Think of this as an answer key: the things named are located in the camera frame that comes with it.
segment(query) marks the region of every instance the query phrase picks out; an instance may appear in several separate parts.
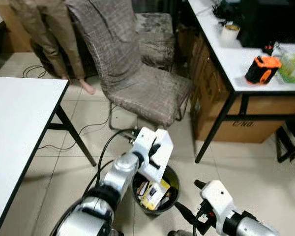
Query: chair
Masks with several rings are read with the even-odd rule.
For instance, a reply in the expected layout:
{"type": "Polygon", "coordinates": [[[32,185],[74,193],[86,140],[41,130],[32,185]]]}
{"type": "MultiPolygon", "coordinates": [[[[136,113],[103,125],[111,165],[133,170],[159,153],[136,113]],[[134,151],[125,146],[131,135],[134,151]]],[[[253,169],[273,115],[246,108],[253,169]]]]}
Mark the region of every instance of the chair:
{"type": "Polygon", "coordinates": [[[170,70],[175,54],[175,36],[170,14],[138,13],[135,15],[142,62],[149,66],[170,70]]]}
{"type": "Polygon", "coordinates": [[[182,119],[192,83],[141,62],[131,0],[66,0],[66,4],[111,103],[164,128],[182,119]]]}

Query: khaki pants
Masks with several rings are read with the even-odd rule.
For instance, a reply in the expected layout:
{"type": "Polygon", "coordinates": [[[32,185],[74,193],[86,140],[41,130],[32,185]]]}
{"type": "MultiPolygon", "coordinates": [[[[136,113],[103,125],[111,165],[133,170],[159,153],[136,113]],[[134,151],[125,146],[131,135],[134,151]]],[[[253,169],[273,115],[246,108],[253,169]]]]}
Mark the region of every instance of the khaki pants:
{"type": "Polygon", "coordinates": [[[77,79],[85,73],[79,56],[75,34],[64,0],[9,0],[25,30],[39,44],[59,76],[66,76],[66,67],[57,46],[66,52],[77,79]]]}

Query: desk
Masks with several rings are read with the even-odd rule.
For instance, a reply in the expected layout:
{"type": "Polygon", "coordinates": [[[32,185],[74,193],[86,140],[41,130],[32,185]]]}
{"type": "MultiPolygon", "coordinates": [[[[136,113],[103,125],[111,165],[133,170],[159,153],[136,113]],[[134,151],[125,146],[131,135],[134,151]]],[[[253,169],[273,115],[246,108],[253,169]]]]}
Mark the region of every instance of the desk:
{"type": "Polygon", "coordinates": [[[0,227],[48,128],[68,130],[96,165],[60,102],[67,80],[0,77],[0,227]],[[57,114],[62,124],[50,124],[57,114]]]}
{"type": "Polygon", "coordinates": [[[230,95],[209,132],[200,152],[196,157],[199,163],[215,133],[223,121],[235,120],[288,120],[295,119],[295,115],[247,115],[250,96],[295,96],[295,84],[285,83],[282,78],[275,76],[266,86],[250,85],[246,83],[244,75],[248,71],[253,59],[263,55],[261,49],[243,48],[238,40],[232,45],[224,46],[219,39],[218,20],[211,11],[213,5],[210,0],[188,0],[195,17],[203,32],[205,41],[213,55],[214,62],[222,75],[230,95]],[[242,95],[241,109],[238,115],[228,115],[235,99],[242,95]]]}

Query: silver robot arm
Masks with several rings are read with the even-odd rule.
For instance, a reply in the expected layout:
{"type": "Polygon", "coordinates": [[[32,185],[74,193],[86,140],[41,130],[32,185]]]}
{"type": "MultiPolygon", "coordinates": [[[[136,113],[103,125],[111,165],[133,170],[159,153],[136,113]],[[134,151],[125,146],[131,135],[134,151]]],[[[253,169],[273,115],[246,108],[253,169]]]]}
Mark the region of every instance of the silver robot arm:
{"type": "Polygon", "coordinates": [[[175,203],[183,217],[196,229],[205,235],[210,227],[214,227],[221,236],[279,236],[273,228],[259,222],[252,214],[244,211],[238,213],[233,198],[221,181],[213,180],[209,183],[195,181],[195,185],[201,189],[203,198],[196,217],[192,212],[180,203],[175,203]],[[199,217],[205,216],[206,222],[200,222],[199,217]]]}
{"type": "Polygon", "coordinates": [[[85,195],[61,224],[57,236],[106,236],[114,213],[133,178],[139,172],[160,182],[173,150],[166,130],[142,128],[133,148],[117,158],[104,179],[85,195]]]}

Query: trash can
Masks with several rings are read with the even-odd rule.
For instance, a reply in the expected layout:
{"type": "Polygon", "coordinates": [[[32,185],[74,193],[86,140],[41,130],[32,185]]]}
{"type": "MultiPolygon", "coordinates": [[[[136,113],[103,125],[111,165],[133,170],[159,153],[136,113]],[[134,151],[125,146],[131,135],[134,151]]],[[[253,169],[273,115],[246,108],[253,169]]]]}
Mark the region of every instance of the trash can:
{"type": "Polygon", "coordinates": [[[146,215],[158,216],[163,212],[169,210],[178,200],[180,188],[179,179],[176,172],[170,166],[166,167],[163,174],[163,179],[170,185],[168,191],[171,191],[171,197],[164,205],[160,206],[157,210],[150,210],[145,208],[145,206],[141,204],[141,200],[138,198],[137,189],[144,181],[147,181],[147,179],[140,173],[136,173],[132,179],[132,196],[146,215]]]}

